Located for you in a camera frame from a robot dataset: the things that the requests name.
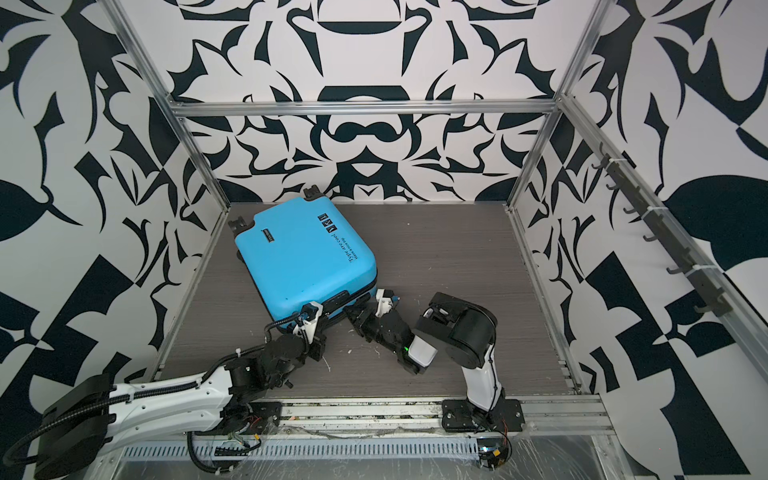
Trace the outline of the blue hard-shell suitcase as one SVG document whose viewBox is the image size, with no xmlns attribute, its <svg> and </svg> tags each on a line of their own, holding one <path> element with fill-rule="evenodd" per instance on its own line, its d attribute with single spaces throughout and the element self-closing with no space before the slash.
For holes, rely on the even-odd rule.
<svg viewBox="0 0 768 480">
<path fill-rule="evenodd" d="M 228 223 L 275 328 L 293 332 L 302 307 L 321 303 L 319 322 L 376 290 L 372 250 L 333 202 L 313 185 L 302 198 Z"/>
</svg>

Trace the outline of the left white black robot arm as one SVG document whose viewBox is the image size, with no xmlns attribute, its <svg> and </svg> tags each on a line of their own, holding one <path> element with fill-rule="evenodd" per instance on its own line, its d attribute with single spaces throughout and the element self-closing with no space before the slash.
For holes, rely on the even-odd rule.
<svg viewBox="0 0 768 480">
<path fill-rule="evenodd" d="M 289 385 L 307 359 L 323 355 L 325 341 L 315 327 L 299 326 L 194 375 L 140 384 L 94 375 L 54 402 L 2 462 L 32 465 L 35 478 L 57 479 L 132 443 L 180 433 L 240 433 L 260 416 L 254 402 Z"/>
</svg>

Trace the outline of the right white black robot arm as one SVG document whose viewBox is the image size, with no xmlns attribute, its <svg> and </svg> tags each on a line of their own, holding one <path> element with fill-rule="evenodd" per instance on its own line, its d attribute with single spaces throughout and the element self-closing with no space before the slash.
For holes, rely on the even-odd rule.
<svg viewBox="0 0 768 480">
<path fill-rule="evenodd" d="M 411 327 L 396 311 L 398 297 L 380 289 L 375 298 L 343 309 L 353 330 L 391 351 L 412 374 L 421 374 L 443 351 L 462 370 L 472 420 L 487 425 L 503 418 L 504 388 L 495 350 L 498 320 L 470 301 L 437 292 Z"/>
</svg>

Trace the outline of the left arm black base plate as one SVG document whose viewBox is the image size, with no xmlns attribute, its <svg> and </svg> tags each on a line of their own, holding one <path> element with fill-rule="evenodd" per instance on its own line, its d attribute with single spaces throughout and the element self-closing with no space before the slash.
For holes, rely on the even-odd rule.
<svg viewBox="0 0 768 480">
<path fill-rule="evenodd" d="M 248 405 L 225 407 L 213 428 L 198 435 L 214 436 L 229 434 L 261 435 L 270 427 L 280 425 L 283 403 L 279 401 L 252 402 Z"/>
</svg>

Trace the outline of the aluminium frame rails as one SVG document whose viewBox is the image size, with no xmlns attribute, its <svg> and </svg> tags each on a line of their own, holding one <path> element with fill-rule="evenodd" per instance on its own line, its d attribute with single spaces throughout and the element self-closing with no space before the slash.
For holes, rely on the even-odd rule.
<svg viewBox="0 0 768 480">
<path fill-rule="evenodd" d="M 515 98 L 502 96 L 497 99 L 419 99 L 404 91 L 395 91 L 391 96 L 377 92 L 374 85 L 350 85 L 341 97 L 310 99 L 306 95 L 295 95 L 286 101 L 254 101 L 246 99 L 239 102 L 208 102 L 201 99 L 187 99 L 170 91 L 167 76 L 162 74 L 154 61 L 147 37 L 136 26 L 136 19 L 143 18 L 145 23 L 160 33 L 167 33 L 169 23 L 159 17 L 156 8 L 148 7 L 139 1 L 109 1 L 105 5 L 108 18 L 115 24 L 120 40 L 138 62 L 139 69 L 148 77 L 151 92 L 159 100 L 166 113 L 172 130 L 176 133 L 184 148 L 190 153 L 195 167 L 202 173 L 205 183 L 214 190 L 215 198 L 223 203 L 230 203 L 232 198 L 225 191 L 223 181 L 214 172 L 212 160 L 201 150 L 188 127 L 189 120 L 204 118 L 225 118 L 260 115 L 269 118 L 301 117 L 327 118 L 331 116 L 383 117 L 391 115 L 428 115 L 453 114 L 515 114 L 534 115 L 544 118 L 544 124 L 536 135 L 530 150 L 524 156 L 518 175 L 519 182 L 529 180 L 534 165 L 544 153 L 545 143 L 550 141 L 557 123 L 567 119 L 574 130 L 582 137 L 589 149 L 599 157 L 599 145 L 613 157 L 626 158 L 635 172 L 649 189 L 666 206 L 674 218 L 693 240 L 696 253 L 715 267 L 715 278 L 725 289 L 725 296 L 733 306 L 733 311 L 719 317 L 725 329 L 754 368 L 765 373 L 767 370 L 767 322 L 761 311 L 747 296 L 742 281 L 737 279 L 731 265 L 715 256 L 714 240 L 696 235 L 684 223 L 681 212 L 670 207 L 673 188 L 664 173 L 658 174 L 658 182 L 651 185 L 647 172 L 640 168 L 629 153 L 626 139 L 625 119 L 623 114 L 622 93 L 625 80 L 612 75 L 605 94 L 606 110 L 603 119 L 594 118 L 587 109 L 586 97 L 578 95 L 578 83 L 590 72 L 602 73 L 612 60 L 629 58 L 627 50 L 613 50 L 601 53 L 599 47 L 613 33 L 610 24 L 612 18 L 627 18 L 629 9 L 619 1 L 598 1 L 588 18 L 582 23 L 581 35 L 565 68 L 564 76 L 553 93 L 542 93 L 536 98 Z"/>
</svg>

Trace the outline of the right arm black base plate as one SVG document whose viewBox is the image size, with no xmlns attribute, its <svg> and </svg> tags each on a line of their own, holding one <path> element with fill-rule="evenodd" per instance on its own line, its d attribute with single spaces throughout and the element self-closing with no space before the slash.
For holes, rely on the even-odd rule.
<svg viewBox="0 0 768 480">
<path fill-rule="evenodd" d="M 441 426 L 450 433 L 521 432 L 526 424 L 521 403 L 516 399 L 501 398 L 490 411 L 466 399 L 446 399 L 441 402 L 441 411 Z"/>
</svg>

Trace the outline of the black wall hook rack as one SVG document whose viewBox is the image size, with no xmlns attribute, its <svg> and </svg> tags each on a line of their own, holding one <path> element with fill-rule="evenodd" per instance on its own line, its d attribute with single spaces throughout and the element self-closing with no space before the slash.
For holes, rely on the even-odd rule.
<svg viewBox="0 0 768 480">
<path fill-rule="evenodd" d="M 695 252 L 693 240 L 683 232 L 671 211 L 662 205 L 630 162 L 611 156 L 604 150 L 603 143 L 599 145 L 599 157 L 593 168 L 604 170 L 613 181 L 607 188 L 620 191 L 628 200 L 630 207 L 624 212 L 639 218 L 650 230 L 650 234 L 643 237 L 644 241 L 659 243 L 671 258 L 674 266 L 667 267 L 667 273 L 684 276 L 703 300 L 704 306 L 696 306 L 695 311 L 717 317 L 731 313 L 733 306 L 725 296 L 722 283 L 715 278 L 716 267 L 701 253 Z"/>
</svg>

